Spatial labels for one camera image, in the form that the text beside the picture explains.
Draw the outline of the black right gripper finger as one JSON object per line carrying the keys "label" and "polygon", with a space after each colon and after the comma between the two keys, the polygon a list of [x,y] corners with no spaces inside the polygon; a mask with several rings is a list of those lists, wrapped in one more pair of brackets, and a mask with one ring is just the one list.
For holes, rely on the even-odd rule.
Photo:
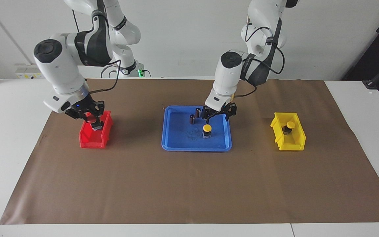
{"label": "black right gripper finger", "polygon": [[104,101],[95,102],[95,109],[91,111],[91,126],[94,131],[102,130],[104,122],[101,120],[101,116],[104,114]]}
{"label": "black right gripper finger", "polygon": [[88,121],[87,112],[75,111],[75,110],[66,110],[65,114],[73,119],[82,119]]}

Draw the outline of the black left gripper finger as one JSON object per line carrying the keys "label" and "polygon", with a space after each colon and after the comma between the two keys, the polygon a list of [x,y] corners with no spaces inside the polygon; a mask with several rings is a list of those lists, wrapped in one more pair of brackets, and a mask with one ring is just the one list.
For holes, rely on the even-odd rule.
{"label": "black left gripper finger", "polygon": [[236,103],[229,103],[222,108],[222,113],[225,114],[225,120],[229,121],[230,117],[235,116],[237,113]]}
{"label": "black left gripper finger", "polygon": [[209,120],[219,114],[221,111],[216,111],[209,106],[203,106],[202,108],[202,119],[205,121],[206,124],[209,124]]}

